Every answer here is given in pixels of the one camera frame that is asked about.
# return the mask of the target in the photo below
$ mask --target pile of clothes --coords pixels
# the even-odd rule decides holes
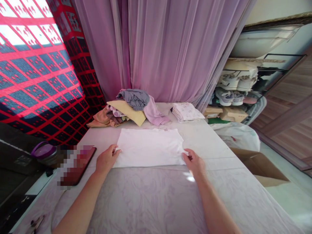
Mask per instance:
[[[205,118],[205,116],[189,102],[174,103],[172,113],[179,123],[194,122]]]
[[[118,127],[129,120],[141,126],[145,119],[159,126],[170,121],[156,107],[154,98],[140,89],[122,89],[116,100],[107,102],[107,106],[93,116],[88,127]]]

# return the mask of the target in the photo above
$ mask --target smartphone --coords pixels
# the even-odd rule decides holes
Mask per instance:
[[[77,159],[75,159],[74,166],[68,168],[68,171],[64,173],[63,181],[60,182],[61,186],[75,186],[77,185],[81,177],[83,176],[85,170],[87,169],[94,153],[96,151],[95,147],[83,154],[77,154]]]

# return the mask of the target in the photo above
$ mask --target hand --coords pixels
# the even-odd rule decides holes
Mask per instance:
[[[99,155],[97,158],[97,165],[95,172],[99,175],[103,175],[106,177],[108,172],[111,170],[113,165],[116,162],[118,155],[120,154],[121,150],[116,150],[117,145],[111,145],[107,150]]]
[[[184,149],[188,152],[188,155],[182,153],[183,160],[185,161],[188,169],[193,175],[195,180],[207,179],[206,166],[204,160],[199,157],[193,150]]]

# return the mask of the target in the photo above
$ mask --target folded white cloth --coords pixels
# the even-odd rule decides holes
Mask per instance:
[[[177,129],[122,129],[118,147],[122,150],[114,167],[185,165],[183,138]]]
[[[189,102],[174,103],[172,113],[178,119],[179,123],[193,122],[205,118],[205,116]]]

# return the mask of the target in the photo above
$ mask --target purple lid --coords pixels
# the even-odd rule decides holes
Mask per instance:
[[[56,151],[56,146],[50,145],[47,141],[42,141],[33,149],[31,155],[38,159],[43,159],[51,156]]]

